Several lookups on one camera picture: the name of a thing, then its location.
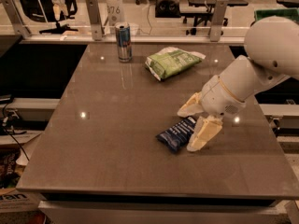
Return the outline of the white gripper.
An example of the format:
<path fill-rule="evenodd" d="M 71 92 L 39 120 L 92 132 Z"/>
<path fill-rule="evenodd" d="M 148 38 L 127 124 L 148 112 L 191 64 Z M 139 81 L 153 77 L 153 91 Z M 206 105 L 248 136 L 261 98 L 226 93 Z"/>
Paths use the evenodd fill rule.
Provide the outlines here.
<path fill-rule="evenodd" d="M 197 120 L 187 150 L 196 152 L 202 149 L 221 131 L 223 122 L 219 118 L 232 118 L 245 107 L 245 102 L 238 101 L 228 92 L 219 76 L 213 76 L 201 92 L 194 93 L 178 110 L 178 115 L 183 118 L 202 113 L 203 110 L 209 114 L 207 118 Z"/>

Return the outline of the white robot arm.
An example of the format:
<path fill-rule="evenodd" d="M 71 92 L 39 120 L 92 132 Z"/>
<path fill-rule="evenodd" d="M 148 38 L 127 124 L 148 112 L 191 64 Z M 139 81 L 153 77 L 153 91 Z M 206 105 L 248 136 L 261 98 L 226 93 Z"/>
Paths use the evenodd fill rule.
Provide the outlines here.
<path fill-rule="evenodd" d="M 256 21 L 244 38 L 245 54 L 213 76 L 179 109 L 180 117 L 207 113 L 197 120 L 187 150 L 202 149 L 222 129 L 222 120 L 246 107 L 247 100 L 292 77 L 299 78 L 299 24 L 272 16 Z"/>

